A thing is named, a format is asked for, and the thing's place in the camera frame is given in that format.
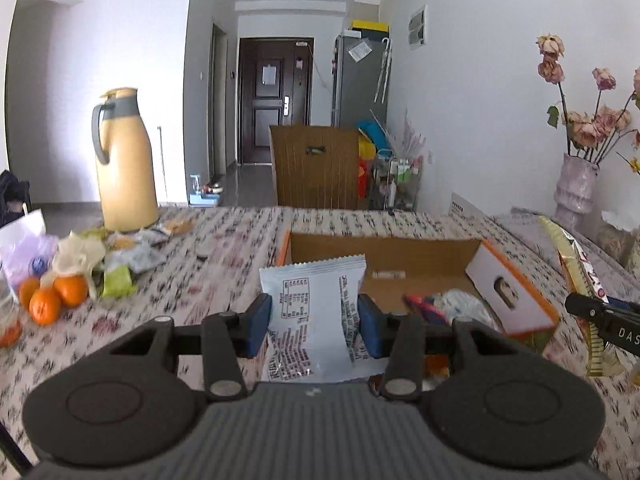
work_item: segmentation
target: refrigerator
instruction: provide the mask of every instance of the refrigerator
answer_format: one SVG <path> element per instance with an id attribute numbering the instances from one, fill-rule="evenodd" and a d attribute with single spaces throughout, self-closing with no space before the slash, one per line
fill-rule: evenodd
<path id="1" fill-rule="evenodd" d="M 381 41 L 367 40 L 372 52 L 356 62 L 349 50 L 361 41 L 342 35 L 335 40 L 332 126 L 337 128 L 353 128 L 362 120 L 373 120 L 369 110 L 373 110 L 382 124 L 386 123 L 388 89 L 385 103 L 382 104 L 384 74 L 378 102 L 373 102 L 385 46 Z"/>

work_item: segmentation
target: yellow thermos jug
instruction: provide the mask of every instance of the yellow thermos jug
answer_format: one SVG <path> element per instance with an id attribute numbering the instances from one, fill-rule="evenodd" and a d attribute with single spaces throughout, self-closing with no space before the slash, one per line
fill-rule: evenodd
<path id="1" fill-rule="evenodd" d="M 151 143 L 137 88 L 116 88 L 94 108 L 92 137 L 104 226 L 135 231 L 158 220 Z"/>

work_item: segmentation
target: pink ceramic vase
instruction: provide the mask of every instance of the pink ceramic vase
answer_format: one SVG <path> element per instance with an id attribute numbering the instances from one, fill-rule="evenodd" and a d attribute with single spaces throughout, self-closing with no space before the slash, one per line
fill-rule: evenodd
<path id="1" fill-rule="evenodd" d="M 579 156 L 564 154 L 560 179 L 554 193 L 554 221 L 565 228 L 579 230 L 585 215 L 593 210 L 593 189 L 598 176 L 596 164 Z"/>

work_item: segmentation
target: yellow flower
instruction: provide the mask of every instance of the yellow flower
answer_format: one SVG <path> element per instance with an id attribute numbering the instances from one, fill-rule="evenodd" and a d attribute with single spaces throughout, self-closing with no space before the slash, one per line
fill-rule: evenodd
<path id="1" fill-rule="evenodd" d="M 632 158 L 628 163 L 631 167 L 631 171 L 633 171 L 634 173 L 640 173 L 640 162 L 638 161 L 638 158 L 636 156 Z"/>

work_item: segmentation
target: floral tablecloth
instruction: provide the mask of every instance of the floral tablecloth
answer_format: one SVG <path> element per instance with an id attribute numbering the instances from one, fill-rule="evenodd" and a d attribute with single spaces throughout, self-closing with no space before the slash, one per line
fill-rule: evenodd
<path id="1" fill-rule="evenodd" d="M 163 248 L 167 262 L 140 276 L 138 292 L 119 300 L 103 299 L 67 311 L 54 325 L 35 326 L 24 320 L 24 335 L 0 353 L 0 417 L 14 439 L 35 462 L 24 433 L 21 410 L 29 391 L 50 375 L 68 367 L 133 327 L 159 315 L 176 325 L 200 322 L 208 314 L 243 312 L 260 291 L 258 269 L 274 262 L 287 230 L 316 234 L 396 236 L 417 238 L 475 238 L 494 241 L 547 299 L 561 312 L 566 290 L 562 276 L 524 243 L 488 218 L 471 222 L 458 217 L 430 218 L 421 214 L 288 208 L 213 208 L 162 210 L 162 219 L 193 219 L 194 229 L 172 238 Z M 196 257 L 206 248 L 209 257 Z M 546 356 L 584 375 L 586 350 L 577 325 L 566 313 Z M 241 362 L 247 381 L 255 380 L 255 362 Z M 180 359 L 179 375 L 191 387 L 202 383 L 197 358 Z M 625 378 L 591 381 L 607 405 L 607 425 L 594 453 L 594 464 L 614 479 L 635 478 L 629 435 L 636 430 L 640 395 Z M 17 474 L 6 462 L 0 475 Z"/>

